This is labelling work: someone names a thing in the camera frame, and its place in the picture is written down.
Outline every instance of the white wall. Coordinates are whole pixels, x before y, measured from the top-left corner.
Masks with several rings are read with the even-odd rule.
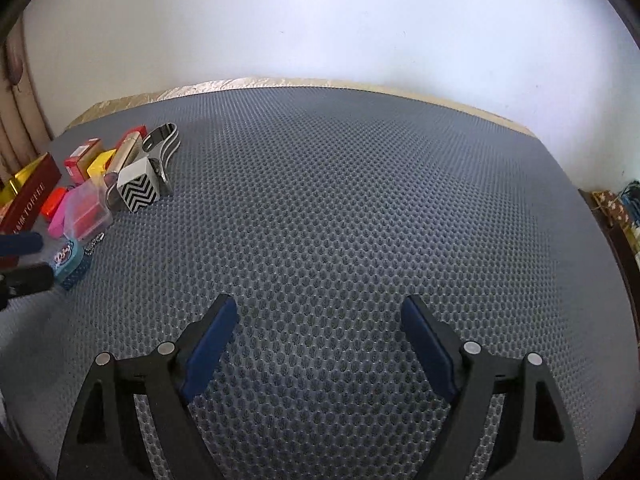
[[[56,133],[128,94],[341,78],[523,123],[579,186],[640,177],[640,52],[606,0],[33,0],[25,27]]]

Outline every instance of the key chain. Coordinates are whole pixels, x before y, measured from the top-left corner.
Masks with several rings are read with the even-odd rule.
[[[95,236],[85,247],[75,238],[67,241],[53,257],[53,274],[62,288],[69,291],[81,281],[91,266],[97,244],[104,240],[104,233]]]

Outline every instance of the blue gripper pad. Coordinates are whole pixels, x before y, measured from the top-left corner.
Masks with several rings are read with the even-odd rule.
[[[23,233],[2,235],[0,237],[0,256],[23,256],[35,254],[42,250],[44,241],[39,233],[26,231]]]
[[[453,401],[458,394],[454,382],[453,361],[418,306],[410,298],[402,302],[400,319],[402,330],[411,343],[431,388],[447,402]]]
[[[180,388],[180,395],[186,403],[207,389],[237,322],[236,302],[228,297],[187,359],[185,379]]]

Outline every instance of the yellow box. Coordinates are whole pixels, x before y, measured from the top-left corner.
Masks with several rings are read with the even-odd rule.
[[[116,152],[116,150],[107,150],[106,152],[102,152],[100,155],[95,157],[94,161],[87,168],[86,172],[89,174],[89,177],[93,178],[94,176],[101,176],[106,173],[107,166],[111,161],[111,157]]]

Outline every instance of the red box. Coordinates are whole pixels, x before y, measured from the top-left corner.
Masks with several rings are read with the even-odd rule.
[[[89,179],[87,168],[100,155],[104,149],[100,139],[89,139],[81,144],[76,150],[65,160],[65,168],[76,184],[82,184]]]

